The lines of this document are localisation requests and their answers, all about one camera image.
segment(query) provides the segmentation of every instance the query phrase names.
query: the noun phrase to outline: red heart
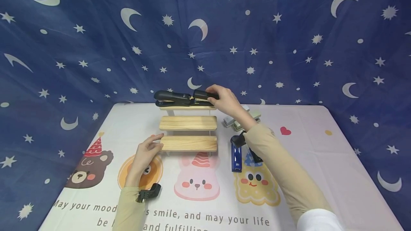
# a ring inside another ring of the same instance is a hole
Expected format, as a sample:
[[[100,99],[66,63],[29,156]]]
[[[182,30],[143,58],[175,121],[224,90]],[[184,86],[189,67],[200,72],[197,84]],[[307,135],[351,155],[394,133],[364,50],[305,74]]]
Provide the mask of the red heart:
[[[280,131],[281,131],[281,135],[285,135],[285,136],[291,135],[291,130],[287,129],[286,127],[281,127]]]

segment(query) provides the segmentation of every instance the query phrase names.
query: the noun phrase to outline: pink bunny face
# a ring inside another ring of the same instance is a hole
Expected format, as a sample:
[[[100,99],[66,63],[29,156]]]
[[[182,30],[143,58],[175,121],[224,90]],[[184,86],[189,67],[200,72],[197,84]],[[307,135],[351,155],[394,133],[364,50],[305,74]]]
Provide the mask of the pink bunny face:
[[[174,185],[174,192],[180,198],[191,201],[211,201],[220,194],[215,170],[218,167],[217,156],[208,157],[206,153],[197,153],[193,160],[184,156],[180,160],[181,172]]]

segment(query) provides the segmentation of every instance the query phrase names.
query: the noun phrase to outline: beige sleeve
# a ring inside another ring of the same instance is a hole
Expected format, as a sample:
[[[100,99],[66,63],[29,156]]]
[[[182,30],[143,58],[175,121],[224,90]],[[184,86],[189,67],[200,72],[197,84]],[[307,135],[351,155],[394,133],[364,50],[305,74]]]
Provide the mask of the beige sleeve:
[[[304,212],[311,209],[332,212],[314,180],[287,152],[269,128],[257,124],[244,133],[244,137],[251,150],[263,159],[278,182],[295,224]]]
[[[136,202],[139,188],[125,187],[118,200],[113,231],[143,230],[145,203]]]

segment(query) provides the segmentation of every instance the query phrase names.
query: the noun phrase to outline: blue fabric backdrop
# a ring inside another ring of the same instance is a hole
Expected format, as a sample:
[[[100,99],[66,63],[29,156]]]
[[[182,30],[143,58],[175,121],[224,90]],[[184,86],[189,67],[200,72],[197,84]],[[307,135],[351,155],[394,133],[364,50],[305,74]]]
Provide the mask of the blue fabric backdrop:
[[[0,229],[37,230],[114,103],[218,83],[328,107],[411,230],[410,0],[0,0],[0,15]]]

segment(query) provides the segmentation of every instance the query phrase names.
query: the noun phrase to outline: wooden plank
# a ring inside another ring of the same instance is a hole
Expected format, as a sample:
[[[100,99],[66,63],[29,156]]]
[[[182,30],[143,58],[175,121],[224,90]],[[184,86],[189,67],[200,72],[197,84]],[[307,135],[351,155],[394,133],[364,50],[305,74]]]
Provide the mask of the wooden plank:
[[[163,116],[160,120],[160,130],[165,131],[213,131],[216,129],[216,116]]]
[[[216,136],[164,136],[165,152],[216,152]]]

